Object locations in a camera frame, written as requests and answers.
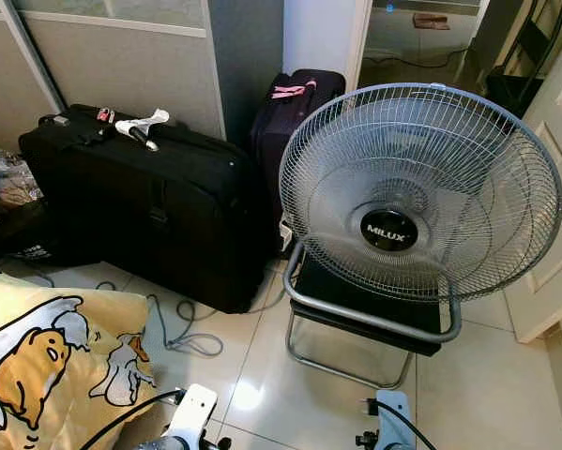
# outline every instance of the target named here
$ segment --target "metal chair leg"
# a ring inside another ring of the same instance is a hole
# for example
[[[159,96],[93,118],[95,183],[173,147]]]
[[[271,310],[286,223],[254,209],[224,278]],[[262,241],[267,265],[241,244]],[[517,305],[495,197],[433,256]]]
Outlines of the metal chair leg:
[[[293,312],[293,310],[291,310],[291,316],[289,317],[289,327],[287,328],[287,334],[285,335],[285,344],[287,346],[287,350],[289,351],[289,354],[291,354],[291,356],[293,356],[297,362],[304,364],[306,366],[310,366],[312,368],[318,368],[320,370],[332,373],[334,375],[338,375],[340,377],[344,377],[353,382],[366,384],[367,386],[370,386],[374,389],[397,389],[405,381],[405,377],[408,374],[408,369],[410,368],[410,364],[412,363],[412,359],[414,357],[414,354],[412,352],[408,352],[408,354],[406,355],[399,378],[395,382],[389,382],[389,383],[379,383],[373,380],[369,380],[367,378],[359,377],[354,373],[347,372],[336,367],[328,366],[326,364],[313,361],[310,358],[307,358],[306,356],[299,354],[296,351],[295,346],[293,345],[292,342],[293,324],[295,322],[295,317],[296,317],[295,313]]]

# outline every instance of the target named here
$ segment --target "gray wall panel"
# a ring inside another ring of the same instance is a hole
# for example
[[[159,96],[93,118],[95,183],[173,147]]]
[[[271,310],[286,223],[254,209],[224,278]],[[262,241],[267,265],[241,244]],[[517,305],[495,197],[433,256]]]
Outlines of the gray wall panel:
[[[27,22],[68,104],[109,106],[140,116],[159,107],[196,131],[221,136],[204,38]]]
[[[51,110],[5,22],[0,22],[0,148],[18,150],[18,136]]]
[[[209,0],[226,136],[242,144],[275,75],[282,69],[279,0]]]
[[[18,9],[204,27],[200,0],[14,0]]]

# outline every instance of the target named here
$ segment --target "fan grille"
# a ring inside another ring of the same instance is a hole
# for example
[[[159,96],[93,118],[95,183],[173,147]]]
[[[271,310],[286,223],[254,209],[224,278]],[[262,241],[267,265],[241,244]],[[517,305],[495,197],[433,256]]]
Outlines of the fan grille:
[[[461,300],[520,277],[562,216],[554,163],[533,133],[484,98],[428,84],[339,97],[294,133],[281,200],[307,251],[339,277],[383,295]],[[387,252],[358,231],[358,208],[416,218],[410,249]]]

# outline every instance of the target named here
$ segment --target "luggage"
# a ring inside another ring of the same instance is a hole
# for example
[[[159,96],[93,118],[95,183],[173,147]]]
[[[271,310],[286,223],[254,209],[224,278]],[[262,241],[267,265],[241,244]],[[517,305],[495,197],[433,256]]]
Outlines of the luggage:
[[[20,137],[50,208],[104,261],[221,311],[247,311],[271,247],[249,157],[184,126],[152,126],[159,151],[150,152],[97,114],[73,105],[60,114],[67,122],[48,116]]]
[[[340,73],[301,69],[292,76],[277,75],[266,94],[251,128],[250,152],[266,179],[276,234],[282,215],[279,168],[284,147],[306,117],[344,92]]]

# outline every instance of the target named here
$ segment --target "yellow pillow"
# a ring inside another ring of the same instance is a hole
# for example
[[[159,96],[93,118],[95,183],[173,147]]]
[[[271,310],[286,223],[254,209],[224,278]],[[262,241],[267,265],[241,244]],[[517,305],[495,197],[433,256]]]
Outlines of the yellow pillow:
[[[0,275],[0,449],[78,450],[155,384],[144,297]],[[92,448],[111,448],[115,428]]]

